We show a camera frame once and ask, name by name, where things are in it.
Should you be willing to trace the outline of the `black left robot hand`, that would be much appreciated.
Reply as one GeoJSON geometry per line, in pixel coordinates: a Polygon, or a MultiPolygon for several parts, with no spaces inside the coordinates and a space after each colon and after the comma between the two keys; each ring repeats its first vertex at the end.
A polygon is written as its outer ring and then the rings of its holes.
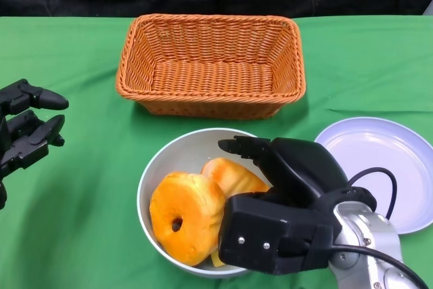
{"type": "Polygon", "coordinates": [[[49,153],[49,146],[62,147],[60,131],[65,116],[47,121],[39,119],[36,109],[65,110],[68,100],[60,94],[31,85],[20,79],[1,89],[1,178],[26,169],[49,153]]]}

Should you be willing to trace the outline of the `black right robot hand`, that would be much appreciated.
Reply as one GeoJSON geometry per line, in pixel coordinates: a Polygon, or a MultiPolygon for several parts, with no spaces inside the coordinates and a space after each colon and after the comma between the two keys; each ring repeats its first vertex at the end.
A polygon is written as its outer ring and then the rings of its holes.
{"type": "Polygon", "coordinates": [[[275,188],[295,206],[331,213],[342,202],[361,202],[372,211],[370,191],[352,187],[336,159],[314,141],[235,136],[218,141],[225,152],[250,159],[275,188]]]}

